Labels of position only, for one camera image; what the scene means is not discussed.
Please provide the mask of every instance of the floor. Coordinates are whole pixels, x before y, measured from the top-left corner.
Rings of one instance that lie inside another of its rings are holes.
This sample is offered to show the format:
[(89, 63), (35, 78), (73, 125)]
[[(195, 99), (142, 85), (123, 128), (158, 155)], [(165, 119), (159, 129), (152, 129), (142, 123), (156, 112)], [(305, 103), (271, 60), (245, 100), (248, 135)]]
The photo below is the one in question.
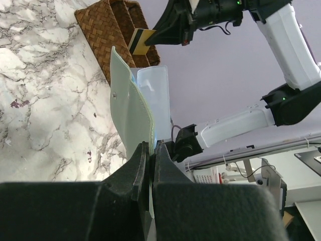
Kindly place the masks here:
[(125, 162), (74, 17), (94, 2), (1, 0), (0, 182), (102, 180)]

